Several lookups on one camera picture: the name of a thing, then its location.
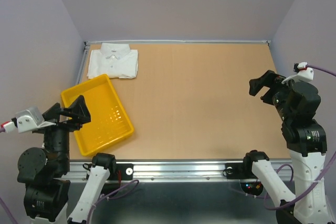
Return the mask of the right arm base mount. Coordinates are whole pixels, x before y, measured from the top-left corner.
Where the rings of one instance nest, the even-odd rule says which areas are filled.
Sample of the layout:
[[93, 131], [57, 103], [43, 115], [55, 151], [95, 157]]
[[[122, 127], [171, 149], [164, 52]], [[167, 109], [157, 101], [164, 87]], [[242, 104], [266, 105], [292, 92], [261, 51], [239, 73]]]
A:
[[239, 180], [242, 192], [248, 196], [259, 197], [263, 192], [262, 183], [243, 163], [226, 163], [223, 176], [229, 180]]

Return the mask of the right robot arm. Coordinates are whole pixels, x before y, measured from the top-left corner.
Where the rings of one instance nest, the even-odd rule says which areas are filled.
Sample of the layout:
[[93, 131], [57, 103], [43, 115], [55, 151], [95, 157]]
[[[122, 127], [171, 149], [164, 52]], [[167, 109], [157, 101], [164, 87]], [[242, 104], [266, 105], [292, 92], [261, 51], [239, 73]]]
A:
[[264, 186], [278, 223], [333, 223], [324, 188], [324, 175], [331, 164], [325, 164], [325, 130], [314, 119], [321, 98], [318, 89], [310, 84], [312, 78], [313, 70], [307, 68], [291, 77], [268, 70], [249, 81], [252, 96], [268, 88], [261, 100], [276, 108], [291, 158], [294, 192], [275, 172], [266, 153], [251, 151], [241, 165], [244, 175], [255, 176]]

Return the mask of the white long sleeve shirt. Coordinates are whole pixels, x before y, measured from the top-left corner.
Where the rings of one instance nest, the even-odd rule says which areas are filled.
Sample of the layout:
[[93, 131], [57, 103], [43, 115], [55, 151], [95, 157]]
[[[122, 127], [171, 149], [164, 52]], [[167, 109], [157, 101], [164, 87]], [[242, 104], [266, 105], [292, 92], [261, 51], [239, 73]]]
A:
[[106, 74], [110, 79], [134, 79], [137, 77], [139, 54], [128, 44], [102, 43], [100, 49], [91, 51], [88, 79]]

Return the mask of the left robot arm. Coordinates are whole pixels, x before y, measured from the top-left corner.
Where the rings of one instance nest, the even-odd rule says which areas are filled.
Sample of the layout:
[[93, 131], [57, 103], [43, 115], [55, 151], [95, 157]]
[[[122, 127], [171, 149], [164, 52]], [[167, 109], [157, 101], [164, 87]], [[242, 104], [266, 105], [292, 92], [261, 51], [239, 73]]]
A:
[[85, 188], [70, 216], [66, 215], [71, 182], [62, 177], [70, 171], [69, 134], [91, 121], [84, 96], [67, 108], [55, 103], [46, 112], [36, 107], [12, 118], [19, 133], [43, 135], [42, 147], [31, 147], [18, 159], [17, 181], [25, 185], [24, 207], [32, 223], [89, 223], [105, 182], [117, 172], [114, 155], [97, 153]]

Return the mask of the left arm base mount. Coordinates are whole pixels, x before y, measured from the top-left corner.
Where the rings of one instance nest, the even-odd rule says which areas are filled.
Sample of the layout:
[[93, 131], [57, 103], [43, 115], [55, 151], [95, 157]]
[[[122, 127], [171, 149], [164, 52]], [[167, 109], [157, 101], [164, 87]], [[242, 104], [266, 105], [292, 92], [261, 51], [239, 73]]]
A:
[[107, 182], [103, 186], [102, 193], [107, 194], [109, 192], [118, 189], [121, 186], [121, 182], [131, 181], [133, 179], [133, 164], [116, 164], [115, 172], [110, 174]]

